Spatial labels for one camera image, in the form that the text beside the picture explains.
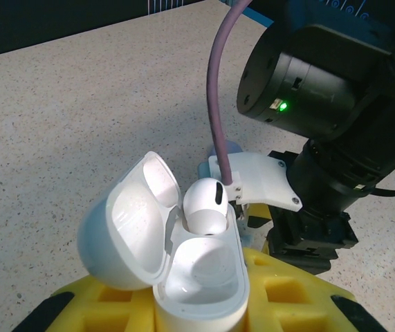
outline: airpod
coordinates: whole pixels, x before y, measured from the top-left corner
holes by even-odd
[[[215,178],[201,178],[183,197],[183,213],[191,233],[214,235],[224,232],[228,213],[225,187]]]

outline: granite surface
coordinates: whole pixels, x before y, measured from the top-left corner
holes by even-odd
[[[196,180],[211,144],[205,70],[227,10],[208,0],[0,55],[0,331],[86,274],[80,219],[143,154],[159,153],[183,190]],[[226,46],[226,135],[249,151],[300,151],[305,139],[236,111],[239,78],[263,31],[242,17]],[[381,186],[395,189],[395,172]],[[360,243],[341,250],[322,278],[395,331],[395,199],[361,199],[349,213]],[[251,231],[256,248],[266,233]]]

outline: airpods case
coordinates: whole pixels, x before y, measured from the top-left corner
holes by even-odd
[[[149,152],[98,199],[77,236],[88,272],[122,290],[153,288],[156,330],[243,331],[249,281],[235,213],[226,230],[187,230],[181,191]]]

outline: purple cable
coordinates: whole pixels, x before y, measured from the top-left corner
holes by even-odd
[[[232,27],[251,2],[252,0],[238,0],[223,19],[219,31],[217,31],[214,43],[212,44],[210,61],[208,63],[208,71],[206,75],[206,102],[208,104],[208,116],[210,118],[212,141],[214,142],[214,148],[216,149],[217,161],[219,162],[222,183],[224,185],[230,185],[232,183],[232,174],[220,120],[219,96],[217,91],[219,67],[223,48],[225,47]]]

